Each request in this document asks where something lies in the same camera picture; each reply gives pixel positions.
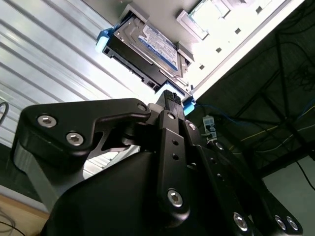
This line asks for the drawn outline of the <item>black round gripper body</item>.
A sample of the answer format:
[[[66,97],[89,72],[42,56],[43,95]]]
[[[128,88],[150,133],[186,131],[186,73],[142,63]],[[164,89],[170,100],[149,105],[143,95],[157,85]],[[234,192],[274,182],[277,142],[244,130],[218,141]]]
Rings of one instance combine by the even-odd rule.
[[[136,153],[67,190],[43,236],[220,236],[205,176],[174,151]]]

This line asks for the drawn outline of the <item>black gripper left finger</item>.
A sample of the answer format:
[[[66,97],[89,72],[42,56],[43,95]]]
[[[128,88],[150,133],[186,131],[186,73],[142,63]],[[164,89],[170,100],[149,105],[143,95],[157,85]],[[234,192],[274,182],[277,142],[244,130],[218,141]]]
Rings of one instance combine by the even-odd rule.
[[[52,211],[67,190],[136,153],[186,156],[172,94],[164,91],[149,105],[128,98],[29,106],[12,160]]]

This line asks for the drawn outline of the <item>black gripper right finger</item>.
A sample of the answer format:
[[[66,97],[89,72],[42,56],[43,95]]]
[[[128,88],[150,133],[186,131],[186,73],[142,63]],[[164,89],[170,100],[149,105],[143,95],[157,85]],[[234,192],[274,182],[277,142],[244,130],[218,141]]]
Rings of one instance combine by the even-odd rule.
[[[298,220],[260,179],[217,141],[206,143],[185,119],[181,99],[172,94],[172,111],[180,119],[189,163],[197,178],[191,200],[204,212],[212,236],[301,236]]]

